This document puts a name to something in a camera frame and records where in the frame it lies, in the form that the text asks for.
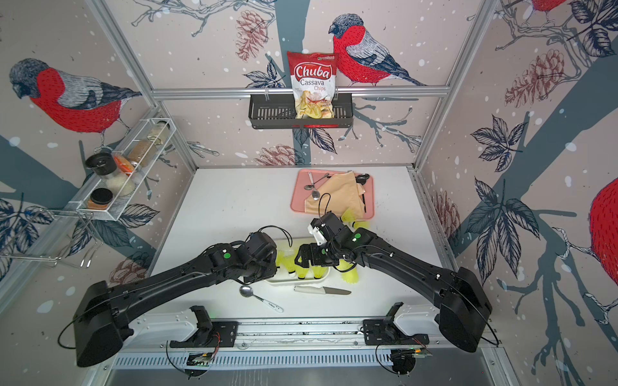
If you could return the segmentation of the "yellow shuttlecock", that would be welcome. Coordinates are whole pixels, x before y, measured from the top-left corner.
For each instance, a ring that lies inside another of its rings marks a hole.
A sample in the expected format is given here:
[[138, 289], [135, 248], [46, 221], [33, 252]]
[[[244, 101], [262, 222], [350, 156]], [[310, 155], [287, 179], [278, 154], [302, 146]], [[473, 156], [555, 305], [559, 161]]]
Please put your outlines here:
[[354, 268], [341, 275], [342, 280], [348, 284], [357, 284], [359, 282], [358, 269]]
[[351, 208], [348, 208], [341, 216], [344, 223], [352, 224], [357, 220], [356, 213]]
[[352, 227], [354, 229], [363, 228], [363, 229], [370, 230], [370, 222], [368, 222], [368, 221], [356, 221], [356, 222], [354, 222], [352, 224]]
[[301, 266], [296, 266], [296, 276], [299, 280], [304, 280], [307, 277], [307, 274], [309, 273], [310, 269], [309, 268], [304, 268]]
[[278, 249], [275, 264], [282, 271], [289, 275], [295, 275], [295, 259], [296, 252], [291, 248]]
[[321, 279], [328, 273], [328, 268], [323, 266], [312, 266], [312, 276], [314, 279]]
[[350, 262], [346, 262], [345, 260], [341, 259], [339, 261], [339, 264], [336, 266], [336, 270], [341, 272], [341, 273], [346, 273], [349, 272], [350, 270], [354, 269], [354, 264], [350, 263]]

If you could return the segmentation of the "white plastic storage box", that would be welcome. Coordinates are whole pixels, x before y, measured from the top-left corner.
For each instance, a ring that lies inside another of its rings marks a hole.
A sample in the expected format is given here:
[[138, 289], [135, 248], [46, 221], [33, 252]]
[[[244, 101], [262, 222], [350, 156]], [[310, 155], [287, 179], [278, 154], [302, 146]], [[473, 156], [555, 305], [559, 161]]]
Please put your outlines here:
[[[278, 249], [291, 248], [291, 249], [294, 249], [294, 251], [296, 252], [296, 255], [297, 255], [297, 252], [299, 251], [299, 247], [302, 244], [311, 244], [314, 242], [315, 240], [312, 237], [294, 239], [292, 246], [289, 246], [289, 242], [286, 239], [279, 239], [275, 241], [277, 245], [277, 251]], [[296, 276], [296, 272], [295, 272], [295, 275], [289, 275], [287, 272], [282, 271], [278, 267], [276, 268], [277, 270], [276, 270], [275, 276], [273, 276], [273, 278], [267, 279], [267, 282], [271, 284], [272, 286], [297, 286], [297, 285], [313, 286], [313, 285], [316, 285], [317, 283], [325, 281], [328, 275], [330, 274], [330, 268], [328, 268], [328, 273], [326, 273], [323, 278], [314, 279], [312, 276], [312, 267], [311, 267], [309, 268], [310, 271], [307, 274], [307, 277], [304, 280], [299, 280]]]

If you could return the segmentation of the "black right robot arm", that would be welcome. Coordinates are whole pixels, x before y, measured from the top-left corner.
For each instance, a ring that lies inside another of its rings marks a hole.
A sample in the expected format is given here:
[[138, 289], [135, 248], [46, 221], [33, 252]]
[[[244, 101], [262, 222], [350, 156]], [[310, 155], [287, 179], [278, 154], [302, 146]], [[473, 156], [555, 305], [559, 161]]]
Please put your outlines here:
[[348, 262], [377, 270], [399, 281], [430, 301], [441, 335], [465, 352], [478, 349], [489, 327], [492, 306], [478, 277], [464, 267], [457, 271], [438, 267], [404, 253], [366, 228], [349, 228], [334, 213], [312, 220], [315, 238], [302, 244], [295, 263], [304, 267], [337, 267]]

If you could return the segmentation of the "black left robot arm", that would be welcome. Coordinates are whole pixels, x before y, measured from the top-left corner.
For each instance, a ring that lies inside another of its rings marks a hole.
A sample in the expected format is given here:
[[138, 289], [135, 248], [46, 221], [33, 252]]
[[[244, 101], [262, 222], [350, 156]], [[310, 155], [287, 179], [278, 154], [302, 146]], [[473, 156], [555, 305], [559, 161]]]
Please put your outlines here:
[[189, 262], [142, 281], [108, 286], [92, 284], [69, 326], [73, 328], [79, 368], [99, 364], [123, 348], [134, 334], [130, 323], [154, 308], [195, 290], [228, 280], [252, 284], [275, 276], [277, 244], [263, 232], [244, 241], [213, 244]]

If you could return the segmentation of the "steel spoon on tray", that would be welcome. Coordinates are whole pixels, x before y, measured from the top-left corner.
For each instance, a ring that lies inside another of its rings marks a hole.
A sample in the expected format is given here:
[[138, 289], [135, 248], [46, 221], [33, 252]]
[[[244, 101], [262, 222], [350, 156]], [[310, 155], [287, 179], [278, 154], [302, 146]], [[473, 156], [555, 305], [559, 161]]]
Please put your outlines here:
[[307, 173], [308, 178], [310, 180], [310, 188], [311, 188], [311, 192], [312, 192], [312, 199], [317, 201], [320, 199], [321, 194], [317, 191], [317, 189], [315, 188], [315, 180], [313, 178], [312, 172], [308, 172]]
[[331, 177], [331, 175], [330, 175], [329, 173], [326, 173], [325, 175], [321, 176], [320, 178], [318, 178], [318, 179], [316, 179], [316, 180], [311, 180], [311, 183], [310, 183], [310, 184], [305, 185], [305, 186], [304, 186], [304, 189], [305, 189], [305, 190], [307, 190], [307, 191], [310, 191], [310, 190], [312, 190], [312, 189], [314, 189], [314, 188], [315, 188], [315, 186], [316, 186], [316, 184], [317, 184], [318, 182], [322, 181], [323, 179], [328, 179], [328, 178], [330, 178], [330, 177]]

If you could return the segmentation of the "beige folded cloth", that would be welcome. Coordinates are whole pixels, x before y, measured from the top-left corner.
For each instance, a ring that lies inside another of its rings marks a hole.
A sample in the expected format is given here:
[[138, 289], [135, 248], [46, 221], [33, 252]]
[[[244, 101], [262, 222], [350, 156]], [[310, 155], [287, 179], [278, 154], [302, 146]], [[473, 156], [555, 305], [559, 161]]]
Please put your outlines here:
[[353, 171], [333, 175], [318, 189], [322, 202], [308, 197], [304, 202], [304, 212], [312, 215], [333, 212], [337, 216], [342, 216], [349, 211], [357, 219], [363, 218], [365, 204], [362, 196], [365, 194], [365, 188], [357, 183], [356, 177]]

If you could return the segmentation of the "pink plastic tray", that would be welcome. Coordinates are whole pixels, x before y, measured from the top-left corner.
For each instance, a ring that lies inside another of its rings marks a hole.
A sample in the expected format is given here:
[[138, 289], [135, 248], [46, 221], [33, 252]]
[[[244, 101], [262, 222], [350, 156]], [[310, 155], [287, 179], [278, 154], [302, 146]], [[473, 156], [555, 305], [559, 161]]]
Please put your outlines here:
[[[305, 213], [304, 212], [304, 202], [308, 197], [312, 197], [312, 192], [304, 189], [305, 185], [310, 184], [310, 180], [307, 175], [309, 171], [312, 172], [314, 180], [320, 178], [326, 173], [329, 173], [331, 177], [335, 174], [347, 173], [347, 172], [338, 172], [338, 171], [333, 171], [333, 170], [302, 169], [298, 173], [294, 192], [293, 192], [292, 199], [291, 199], [291, 209], [293, 212]], [[323, 184], [325, 184], [328, 181], [328, 179], [323, 179], [322, 181], [316, 184], [315, 188], [317, 189], [317, 191]], [[359, 221], [370, 220], [375, 215], [373, 177], [370, 176], [369, 181], [363, 186], [363, 188], [365, 188], [365, 194], [363, 194], [362, 196], [363, 203], [365, 204], [365, 216], [363, 218], [357, 219]]]

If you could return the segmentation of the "black scissors on tray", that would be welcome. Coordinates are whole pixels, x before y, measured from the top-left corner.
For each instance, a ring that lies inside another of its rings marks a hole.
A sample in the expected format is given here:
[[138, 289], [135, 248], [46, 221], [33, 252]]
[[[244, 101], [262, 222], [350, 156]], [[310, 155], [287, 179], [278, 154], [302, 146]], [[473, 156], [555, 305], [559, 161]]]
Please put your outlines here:
[[355, 180], [356, 183], [364, 186], [370, 179], [370, 175], [369, 174], [359, 174], [356, 176]]

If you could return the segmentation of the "Chuba cassava chips bag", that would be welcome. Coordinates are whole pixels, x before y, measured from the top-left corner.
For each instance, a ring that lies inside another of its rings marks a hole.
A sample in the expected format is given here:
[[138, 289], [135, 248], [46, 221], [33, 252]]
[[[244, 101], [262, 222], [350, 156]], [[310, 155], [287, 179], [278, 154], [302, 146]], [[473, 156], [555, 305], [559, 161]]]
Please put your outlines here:
[[338, 55], [287, 53], [297, 119], [331, 119]]

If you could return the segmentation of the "black lidded low jar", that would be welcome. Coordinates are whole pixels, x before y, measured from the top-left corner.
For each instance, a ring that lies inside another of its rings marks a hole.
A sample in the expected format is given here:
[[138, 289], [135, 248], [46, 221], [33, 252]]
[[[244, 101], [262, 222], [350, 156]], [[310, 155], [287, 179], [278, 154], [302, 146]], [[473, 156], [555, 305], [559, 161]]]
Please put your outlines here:
[[105, 210], [114, 199], [114, 194], [107, 188], [97, 188], [92, 191], [86, 204], [87, 209]]

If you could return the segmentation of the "white handled knife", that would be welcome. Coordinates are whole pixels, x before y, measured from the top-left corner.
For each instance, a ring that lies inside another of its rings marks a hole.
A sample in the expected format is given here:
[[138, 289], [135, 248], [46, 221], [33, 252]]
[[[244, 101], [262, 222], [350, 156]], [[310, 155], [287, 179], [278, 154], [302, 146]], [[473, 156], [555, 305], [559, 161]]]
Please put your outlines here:
[[302, 294], [320, 294], [320, 295], [341, 295], [347, 296], [352, 294], [350, 290], [347, 289], [338, 289], [327, 286], [315, 287], [315, 286], [295, 286], [294, 292], [302, 293]]

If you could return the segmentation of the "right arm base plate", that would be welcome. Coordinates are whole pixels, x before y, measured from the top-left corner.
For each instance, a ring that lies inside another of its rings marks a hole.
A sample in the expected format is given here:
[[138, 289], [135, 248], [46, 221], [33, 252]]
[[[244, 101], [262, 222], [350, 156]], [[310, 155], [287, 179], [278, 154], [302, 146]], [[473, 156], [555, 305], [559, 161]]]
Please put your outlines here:
[[420, 345], [430, 343], [427, 334], [405, 335], [393, 322], [385, 319], [364, 319], [360, 332], [366, 346], [379, 345]]

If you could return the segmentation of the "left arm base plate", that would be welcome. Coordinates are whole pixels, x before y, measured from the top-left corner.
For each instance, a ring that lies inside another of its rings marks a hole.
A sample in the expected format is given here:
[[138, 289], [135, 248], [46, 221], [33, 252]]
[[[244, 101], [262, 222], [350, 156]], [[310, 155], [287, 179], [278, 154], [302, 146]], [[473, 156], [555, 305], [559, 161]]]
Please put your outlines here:
[[236, 321], [212, 322], [211, 327], [199, 326], [196, 332], [185, 341], [169, 343], [170, 348], [230, 348], [234, 347], [238, 335], [239, 323]]

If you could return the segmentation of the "black wall basket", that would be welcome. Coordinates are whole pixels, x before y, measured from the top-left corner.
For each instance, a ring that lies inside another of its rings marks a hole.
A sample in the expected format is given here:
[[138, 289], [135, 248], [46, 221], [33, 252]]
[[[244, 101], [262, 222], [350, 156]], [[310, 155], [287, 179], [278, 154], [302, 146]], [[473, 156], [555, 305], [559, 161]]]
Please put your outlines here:
[[332, 102], [333, 118], [296, 118], [292, 94], [257, 95], [249, 101], [249, 121], [256, 130], [344, 129], [353, 124], [352, 95], [338, 93]]

